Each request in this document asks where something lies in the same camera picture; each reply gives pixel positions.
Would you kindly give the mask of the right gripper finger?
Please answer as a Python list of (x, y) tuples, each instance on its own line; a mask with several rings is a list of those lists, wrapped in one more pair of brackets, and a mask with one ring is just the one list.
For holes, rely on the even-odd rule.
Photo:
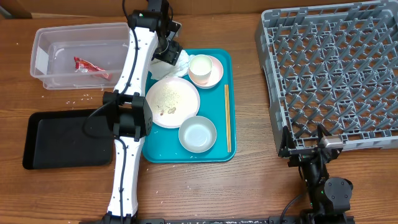
[(279, 152), (288, 152), (290, 149), (295, 149), (295, 144), (292, 139), (292, 135), (287, 126), (283, 127), (282, 140), (279, 148)]
[(318, 139), (322, 139), (325, 136), (331, 136), (331, 133), (322, 124), (317, 125), (317, 136)]

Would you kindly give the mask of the white napkin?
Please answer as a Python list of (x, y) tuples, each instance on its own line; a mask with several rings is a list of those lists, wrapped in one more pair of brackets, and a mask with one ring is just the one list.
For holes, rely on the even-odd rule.
[(154, 59), (149, 66), (153, 80), (161, 80), (167, 77), (183, 77), (188, 73), (189, 63), (194, 55), (189, 55), (182, 50), (175, 65)]

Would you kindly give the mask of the white cup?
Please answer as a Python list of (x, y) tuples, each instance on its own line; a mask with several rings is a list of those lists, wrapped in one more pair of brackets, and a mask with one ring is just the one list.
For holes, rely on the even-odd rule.
[(212, 59), (207, 55), (194, 56), (188, 66), (189, 76), (197, 83), (206, 83), (213, 68)]

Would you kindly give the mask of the grey bowl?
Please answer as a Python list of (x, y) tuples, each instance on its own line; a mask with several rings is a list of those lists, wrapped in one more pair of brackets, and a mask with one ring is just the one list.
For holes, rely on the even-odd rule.
[(189, 152), (203, 153), (216, 142), (215, 125), (206, 117), (193, 116), (186, 119), (178, 130), (180, 144)]

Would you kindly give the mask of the red snack wrapper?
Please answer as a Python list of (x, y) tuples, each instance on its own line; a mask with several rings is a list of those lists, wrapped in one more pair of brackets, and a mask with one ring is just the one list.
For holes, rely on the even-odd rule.
[(89, 73), (96, 72), (93, 74), (93, 77), (102, 78), (109, 81), (112, 78), (112, 74), (106, 73), (106, 70), (92, 64), (89, 61), (83, 60), (79, 57), (74, 57), (75, 61), (75, 71), (77, 73)]

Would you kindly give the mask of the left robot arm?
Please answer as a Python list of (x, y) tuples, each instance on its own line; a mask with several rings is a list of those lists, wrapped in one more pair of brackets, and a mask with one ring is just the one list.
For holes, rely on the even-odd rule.
[(106, 116), (110, 139), (115, 145), (116, 162), (111, 200), (100, 223), (137, 223), (137, 179), (142, 147), (150, 134), (153, 119), (146, 100), (146, 81), (151, 61), (158, 59), (175, 65), (182, 46), (174, 41), (181, 24), (167, 0), (148, 0), (145, 10), (125, 15), (129, 27), (129, 47), (119, 81), (112, 92), (103, 95), (103, 104), (90, 114), (82, 126), (92, 139), (90, 121)]

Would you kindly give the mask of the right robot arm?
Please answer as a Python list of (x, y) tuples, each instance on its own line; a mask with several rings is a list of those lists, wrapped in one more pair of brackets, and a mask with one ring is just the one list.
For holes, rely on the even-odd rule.
[[(352, 182), (330, 177), (326, 168), (326, 164), (342, 152), (343, 141), (321, 124), (317, 126), (317, 136), (317, 145), (298, 150), (288, 127), (283, 127), (278, 156), (287, 158), (289, 167), (298, 168), (306, 190), (286, 205), (279, 217), (280, 223), (354, 223), (354, 218), (346, 216), (351, 207)], [(287, 210), (305, 195), (309, 197), (311, 208), (302, 210), (296, 217), (286, 217)]]

